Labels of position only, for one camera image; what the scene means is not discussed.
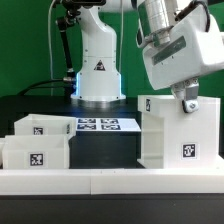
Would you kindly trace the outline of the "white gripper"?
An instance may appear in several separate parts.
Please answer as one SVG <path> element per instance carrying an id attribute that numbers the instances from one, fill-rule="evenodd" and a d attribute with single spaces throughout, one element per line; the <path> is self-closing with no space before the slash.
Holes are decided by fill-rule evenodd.
<path id="1" fill-rule="evenodd" d="M 221 32 L 213 16 L 210 16 L 208 32 L 205 31 L 206 23 L 205 10 L 199 5 L 170 30 L 170 42 L 166 46 L 155 48 L 148 44 L 143 49 L 151 86 L 158 90 L 172 85 L 171 92 L 176 99 L 182 100 L 185 113 L 199 109 L 196 77 L 224 69 Z"/>

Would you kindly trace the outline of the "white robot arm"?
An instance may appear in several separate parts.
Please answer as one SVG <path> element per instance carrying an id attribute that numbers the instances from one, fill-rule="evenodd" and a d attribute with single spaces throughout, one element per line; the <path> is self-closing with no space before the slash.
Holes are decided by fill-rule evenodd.
<path id="1" fill-rule="evenodd" d="M 71 97 L 86 103 L 123 100 L 121 75 L 116 69 L 116 33 L 99 18 L 101 12 L 135 10 L 137 46 L 153 89 L 169 88 L 183 110 L 198 109 L 198 78 L 224 69 L 224 32 L 204 0 L 56 0 L 66 9 L 57 21 L 62 35 L 81 27 L 83 63 Z"/>

